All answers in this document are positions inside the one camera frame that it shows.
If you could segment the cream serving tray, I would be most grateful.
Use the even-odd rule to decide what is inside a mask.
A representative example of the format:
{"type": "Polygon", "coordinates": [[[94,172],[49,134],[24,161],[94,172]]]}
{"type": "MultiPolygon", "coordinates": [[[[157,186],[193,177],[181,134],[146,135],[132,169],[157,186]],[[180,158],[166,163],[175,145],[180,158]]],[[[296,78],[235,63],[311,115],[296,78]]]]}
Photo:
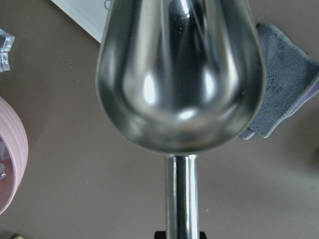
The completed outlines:
{"type": "Polygon", "coordinates": [[[101,43],[112,0],[52,0],[52,2],[101,43]]]}

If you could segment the pink bowl of ice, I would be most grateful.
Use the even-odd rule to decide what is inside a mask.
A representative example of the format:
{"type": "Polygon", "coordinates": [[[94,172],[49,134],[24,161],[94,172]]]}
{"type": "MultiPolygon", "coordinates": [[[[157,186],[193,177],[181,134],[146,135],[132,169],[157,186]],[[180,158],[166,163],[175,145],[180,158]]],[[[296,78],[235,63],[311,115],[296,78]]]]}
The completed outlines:
{"type": "Polygon", "coordinates": [[[0,99],[0,138],[8,151],[2,160],[6,177],[0,181],[0,212],[3,213],[13,200],[27,165],[28,140],[24,126],[14,109],[0,99]]]}

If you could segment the grey folded cloth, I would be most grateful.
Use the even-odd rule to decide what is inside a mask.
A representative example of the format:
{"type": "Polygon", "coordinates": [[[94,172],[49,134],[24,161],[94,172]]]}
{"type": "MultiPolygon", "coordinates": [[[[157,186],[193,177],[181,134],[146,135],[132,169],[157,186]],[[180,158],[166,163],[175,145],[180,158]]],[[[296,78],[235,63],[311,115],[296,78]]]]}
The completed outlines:
{"type": "Polygon", "coordinates": [[[319,63],[270,23],[257,27],[265,59],[267,82],[261,107],[240,135],[268,138],[319,91],[319,63]]]}

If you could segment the stainless steel ice scoop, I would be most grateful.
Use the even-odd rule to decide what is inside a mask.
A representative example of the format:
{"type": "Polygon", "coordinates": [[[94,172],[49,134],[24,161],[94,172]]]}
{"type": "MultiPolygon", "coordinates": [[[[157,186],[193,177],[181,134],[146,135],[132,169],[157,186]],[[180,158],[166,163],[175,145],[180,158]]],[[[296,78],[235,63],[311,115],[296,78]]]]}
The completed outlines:
{"type": "Polygon", "coordinates": [[[249,126],[265,84],[246,0],[110,3],[97,95],[122,136],[166,157],[166,238],[200,238],[197,155],[249,126]]]}

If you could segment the loose ice cube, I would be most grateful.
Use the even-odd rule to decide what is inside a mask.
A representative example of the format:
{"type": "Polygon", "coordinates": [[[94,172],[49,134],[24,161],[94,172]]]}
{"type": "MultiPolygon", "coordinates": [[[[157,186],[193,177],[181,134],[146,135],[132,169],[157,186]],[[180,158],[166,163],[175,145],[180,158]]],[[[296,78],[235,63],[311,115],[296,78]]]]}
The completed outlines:
{"type": "Polygon", "coordinates": [[[10,70],[9,58],[7,52],[0,53],[0,72],[5,72],[10,70]]]}
{"type": "Polygon", "coordinates": [[[10,52],[15,37],[4,30],[0,29],[0,51],[1,52],[10,52]]]}

